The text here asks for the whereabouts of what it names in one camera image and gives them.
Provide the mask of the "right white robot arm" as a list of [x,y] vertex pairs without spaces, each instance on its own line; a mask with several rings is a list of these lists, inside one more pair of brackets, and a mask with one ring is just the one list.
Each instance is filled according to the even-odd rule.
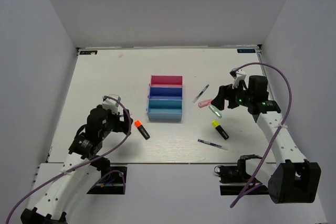
[[281,117],[276,101],[269,100],[268,81],[264,76],[250,76],[246,84],[237,79],[220,86],[211,104],[222,111],[228,108],[247,108],[264,133],[275,158],[275,165],[261,164],[258,155],[241,156],[237,162],[238,177],[247,182],[253,177],[268,189],[276,204],[312,203],[315,200],[321,175],[316,162],[310,162],[299,151]]

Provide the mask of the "pink hair clip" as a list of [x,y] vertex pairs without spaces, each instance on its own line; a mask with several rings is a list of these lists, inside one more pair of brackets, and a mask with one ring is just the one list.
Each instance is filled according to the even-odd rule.
[[199,108],[204,108],[206,106],[209,106],[212,102],[212,99],[204,100],[198,103]]

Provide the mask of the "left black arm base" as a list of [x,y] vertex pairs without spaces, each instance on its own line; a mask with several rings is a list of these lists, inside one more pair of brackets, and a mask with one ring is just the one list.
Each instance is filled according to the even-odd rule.
[[88,192],[89,195],[124,195],[126,190],[127,170],[126,166],[110,166],[101,172],[103,177]]

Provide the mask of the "orange cap black highlighter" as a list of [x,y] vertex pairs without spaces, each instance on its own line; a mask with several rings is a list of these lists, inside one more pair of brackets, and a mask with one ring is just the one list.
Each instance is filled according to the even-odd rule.
[[148,140],[150,138],[150,135],[148,134],[148,132],[146,131],[146,129],[144,128],[144,126],[141,124],[139,120],[135,121],[134,125],[138,129],[140,134],[144,137],[145,140]]

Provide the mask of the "green white pen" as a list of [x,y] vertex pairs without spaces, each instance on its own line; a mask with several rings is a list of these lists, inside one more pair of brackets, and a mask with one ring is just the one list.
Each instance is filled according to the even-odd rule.
[[203,95],[203,93],[207,90],[207,88],[209,87],[209,84],[207,84],[202,91],[193,99],[193,103],[196,103],[196,101]]

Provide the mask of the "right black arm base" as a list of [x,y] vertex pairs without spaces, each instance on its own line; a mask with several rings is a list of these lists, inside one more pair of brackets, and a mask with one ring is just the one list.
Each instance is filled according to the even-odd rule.
[[220,194],[222,196],[238,195],[248,182],[250,175],[245,171],[246,161],[249,159],[260,160],[258,155],[243,155],[236,165],[217,165],[214,167],[214,174],[219,178]]

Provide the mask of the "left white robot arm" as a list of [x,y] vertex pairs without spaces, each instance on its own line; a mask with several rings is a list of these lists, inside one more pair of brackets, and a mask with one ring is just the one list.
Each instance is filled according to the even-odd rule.
[[67,223],[70,211],[98,181],[110,178],[110,161],[97,153],[112,132],[131,134],[133,120],[128,109],[98,105],[76,132],[59,174],[50,179],[48,190],[31,209],[24,209],[22,223]]

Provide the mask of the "purple white pen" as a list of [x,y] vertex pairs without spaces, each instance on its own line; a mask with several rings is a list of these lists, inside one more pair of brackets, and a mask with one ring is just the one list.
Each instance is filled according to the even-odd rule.
[[206,144],[206,145],[209,145],[209,146],[212,146],[212,147],[215,147],[215,148],[220,148],[222,150],[226,150],[228,151],[228,148],[222,146],[222,145],[219,145],[219,144],[215,144],[215,143],[212,143],[212,142],[209,142],[209,141],[205,141],[205,140],[201,140],[201,139],[198,139],[197,140],[199,143],[203,143],[203,144]]

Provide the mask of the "yellow cap black highlighter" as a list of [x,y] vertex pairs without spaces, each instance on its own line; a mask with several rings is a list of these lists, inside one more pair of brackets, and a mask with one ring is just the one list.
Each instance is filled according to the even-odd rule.
[[220,124],[217,121],[213,121],[212,126],[221,135],[223,139],[227,140],[229,138],[228,134],[225,132],[225,130],[220,126]]

